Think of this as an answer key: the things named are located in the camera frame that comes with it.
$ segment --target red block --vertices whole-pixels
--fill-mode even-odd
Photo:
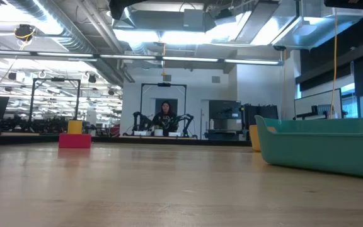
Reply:
[[[59,148],[90,148],[91,134],[60,134]]]

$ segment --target teal plastic bin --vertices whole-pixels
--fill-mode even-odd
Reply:
[[[363,176],[363,119],[255,118],[267,163]]]

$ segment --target long dark hair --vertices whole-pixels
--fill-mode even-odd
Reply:
[[[170,105],[170,102],[168,102],[168,101],[163,101],[163,103],[161,105],[161,112],[162,112],[162,114],[164,113],[163,112],[163,104],[168,104],[168,106],[169,106],[168,114],[171,114],[172,113],[172,111],[171,111],[171,105]]]

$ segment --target yellow cable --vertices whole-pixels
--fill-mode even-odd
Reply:
[[[16,38],[28,38],[29,36],[33,35],[35,33],[35,31],[36,31],[36,29],[33,29],[33,31],[30,34],[24,35],[22,37],[16,35],[16,29],[13,31],[13,33],[15,34]]]
[[[330,119],[332,119],[332,118],[333,118],[333,110],[334,110],[334,94],[335,94],[335,80],[336,80],[336,78],[337,78],[337,28],[338,28],[338,16],[337,16],[337,8],[335,8],[334,80],[333,80],[333,94],[331,95]]]

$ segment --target overhead beam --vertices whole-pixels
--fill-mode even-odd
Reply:
[[[11,51],[0,50],[0,57],[20,59],[57,59],[58,61],[85,61],[95,62],[98,59],[120,60],[154,60],[154,61],[182,61],[182,62],[206,62],[216,64],[251,64],[266,66],[282,66],[283,61],[270,61],[263,59],[224,59],[207,57],[178,57],[161,55],[126,55],[126,54],[80,54],[68,52],[35,52],[35,51]]]

